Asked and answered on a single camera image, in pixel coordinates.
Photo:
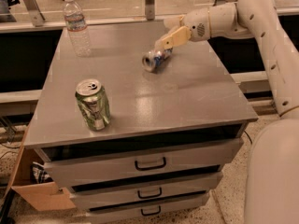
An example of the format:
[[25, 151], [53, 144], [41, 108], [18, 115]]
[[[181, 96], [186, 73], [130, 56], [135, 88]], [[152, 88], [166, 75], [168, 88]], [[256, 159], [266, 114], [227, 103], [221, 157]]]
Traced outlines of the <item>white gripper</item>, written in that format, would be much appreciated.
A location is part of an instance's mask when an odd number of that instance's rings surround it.
[[207, 7], [193, 10], [185, 16], [167, 17], [164, 19], [164, 26], [171, 30], [155, 42], [155, 50], [172, 49], [186, 44], [189, 40], [198, 42], [210, 38]]

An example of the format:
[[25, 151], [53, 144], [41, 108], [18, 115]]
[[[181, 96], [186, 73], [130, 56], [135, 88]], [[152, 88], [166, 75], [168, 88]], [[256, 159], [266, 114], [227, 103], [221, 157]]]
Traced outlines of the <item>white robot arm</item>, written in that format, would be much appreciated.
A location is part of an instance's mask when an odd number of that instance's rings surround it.
[[244, 224], [299, 224], [299, 52], [275, 0], [236, 0], [164, 20], [156, 44], [171, 49], [211, 37], [253, 37], [280, 119], [256, 136], [249, 154]]

